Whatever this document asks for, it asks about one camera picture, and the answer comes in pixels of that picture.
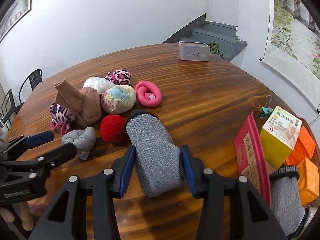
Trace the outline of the left hand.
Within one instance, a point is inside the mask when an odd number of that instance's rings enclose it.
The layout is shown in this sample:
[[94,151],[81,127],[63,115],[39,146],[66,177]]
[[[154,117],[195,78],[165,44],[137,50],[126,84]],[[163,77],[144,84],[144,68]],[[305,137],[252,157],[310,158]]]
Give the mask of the left hand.
[[[12,204],[14,211],[22,222],[22,227],[25,231],[31,231],[34,228],[34,221],[31,217],[30,208],[28,202],[20,202]],[[12,223],[15,220],[14,214],[9,209],[0,207],[1,216],[7,223]]]

